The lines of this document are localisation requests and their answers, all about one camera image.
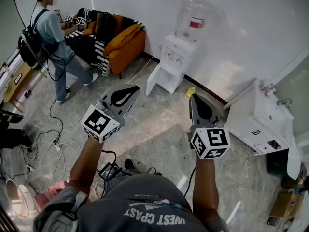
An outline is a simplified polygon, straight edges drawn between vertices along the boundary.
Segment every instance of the sneaker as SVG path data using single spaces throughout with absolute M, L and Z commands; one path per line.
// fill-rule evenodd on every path
M 70 96 L 70 93 L 71 93 L 71 90 L 68 87 L 66 87 L 66 97 L 65 97 L 65 100 Z
M 96 81 L 97 78 L 98 78 L 98 74 L 97 74 L 97 73 L 94 73 L 94 74 L 92 75 L 92 81 L 91 81 L 91 83 L 93 83 L 94 81 Z
M 126 159 L 125 161 L 125 168 L 128 170 L 128 169 L 135 169 L 135 166 L 134 166 L 134 162 L 131 160 L 131 159 Z

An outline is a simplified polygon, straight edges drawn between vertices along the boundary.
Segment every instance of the cardboard box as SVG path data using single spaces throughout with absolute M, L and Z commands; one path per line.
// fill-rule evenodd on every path
M 303 204 L 304 196 L 297 193 L 279 193 L 270 212 L 272 218 L 294 218 Z
M 291 178 L 285 177 L 282 180 L 281 186 L 287 189 L 303 188 L 305 184 L 306 176 L 307 176 L 307 169 L 305 165 L 302 164 L 300 167 L 298 178 L 296 180 L 293 180 Z

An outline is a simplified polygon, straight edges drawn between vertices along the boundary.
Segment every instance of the shoe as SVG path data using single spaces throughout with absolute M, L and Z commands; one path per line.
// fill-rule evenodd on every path
M 128 169 L 135 169 L 135 166 L 134 166 L 134 162 L 131 160 L 131 159 L 126 159 L 125 161 L 125 168 L 128 170 Z
M 29 137 L 29 136 L 24 136 L 25 137 L 25 140 L 26 142 L 24 142 L 24 145 L 27 149 L 28 152 L 32 152 L 31 150 L 31 146 L 32 146 L 32 138 Z
M 70 93 L 71 93 L 71 90 L 68 87 L 66 87 L 66 97 L 65 97 L 65 100 L 70 96 Z
M 94 73 L 94 74 L 92 75 L 92 81 L 91 81 L 91 83 L 93 83 L 94 81 L 96 81 L 97 78 L 98 78 L 98 74 L 97 74 L 97 73 Z

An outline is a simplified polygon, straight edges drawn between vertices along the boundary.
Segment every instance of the white water dispenser stand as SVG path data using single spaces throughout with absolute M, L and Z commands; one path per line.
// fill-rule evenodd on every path
M 198 42 L 190 42 L 170 34 L 164 40 L 160 63 L 148 77 L 146 95 L 156 84 L 173 93 L 189 68 Z

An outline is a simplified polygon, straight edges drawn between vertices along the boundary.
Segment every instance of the faucet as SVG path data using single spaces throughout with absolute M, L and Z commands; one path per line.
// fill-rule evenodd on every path
M 277 101 L 277 105 L 281 105 L 281 106 L 284 106 L 288 101 L 290 101 L 290 105 L 289 106 L 286 106 L 286 108 L 289 108 L 290 106 L 292 106 L 292 100 L 291 98 L 286 98 L 284 100 L 281 100 L 281 101 Z

